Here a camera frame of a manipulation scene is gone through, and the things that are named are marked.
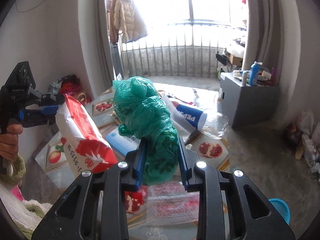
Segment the person left hand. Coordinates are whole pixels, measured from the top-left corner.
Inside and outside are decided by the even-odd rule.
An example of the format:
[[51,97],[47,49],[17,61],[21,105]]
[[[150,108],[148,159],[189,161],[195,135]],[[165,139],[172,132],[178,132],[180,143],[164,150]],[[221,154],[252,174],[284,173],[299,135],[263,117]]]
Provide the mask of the person left hand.
[[0,136],[0,153],[4,159],[14,163],[18,157],[18,136],[23,133],[20,124],[10,124],[7,132]]

